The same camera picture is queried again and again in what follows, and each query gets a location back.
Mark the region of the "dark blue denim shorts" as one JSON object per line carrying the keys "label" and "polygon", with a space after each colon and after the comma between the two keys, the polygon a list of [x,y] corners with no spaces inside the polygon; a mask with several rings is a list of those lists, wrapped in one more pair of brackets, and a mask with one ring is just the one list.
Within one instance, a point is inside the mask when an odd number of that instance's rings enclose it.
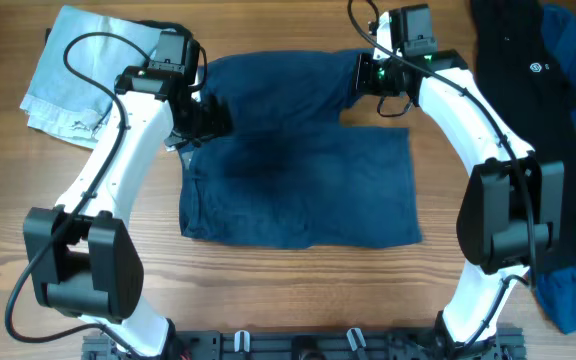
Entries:
{"label": "dark blue denim shorts", "polygon": [[282,249],[421,241],[408,131],[341,123],[357,100],[358,57],[274,51],[209,63],[201,96],[232,129],[179,153],[182,235]]}

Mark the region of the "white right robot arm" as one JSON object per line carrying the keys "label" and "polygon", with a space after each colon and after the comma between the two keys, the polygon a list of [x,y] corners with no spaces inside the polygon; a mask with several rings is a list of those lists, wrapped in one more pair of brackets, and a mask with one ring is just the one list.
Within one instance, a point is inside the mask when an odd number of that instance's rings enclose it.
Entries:
{"label": "white right robot arm", "polygon": [[535,274],[558,243],[564,165],[537,158],[488,104],[454,50],[403,60],[362,53],[353,90],[409,96],[465,167],[469,182],[456,233],[466,263],[437,327],[452,352],[473,352],[496,334],[512,287]]}

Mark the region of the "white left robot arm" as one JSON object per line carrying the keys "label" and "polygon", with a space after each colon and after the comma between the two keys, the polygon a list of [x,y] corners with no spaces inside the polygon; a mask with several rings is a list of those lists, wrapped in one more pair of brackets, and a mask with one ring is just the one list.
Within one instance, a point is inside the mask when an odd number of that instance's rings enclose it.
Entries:
{"label": "white left robot arm", "polygon": [[112,91],[109,127],[77,179],[52,208],[23,224],[26,281],[37,302],[98,329],[122,359],[182,353],[173,323],[144,299],[144,267],[128,232],[134,201],[160,146],[204,144],[224,134],[219,109],[202,103],[207,71],[129,66]]}

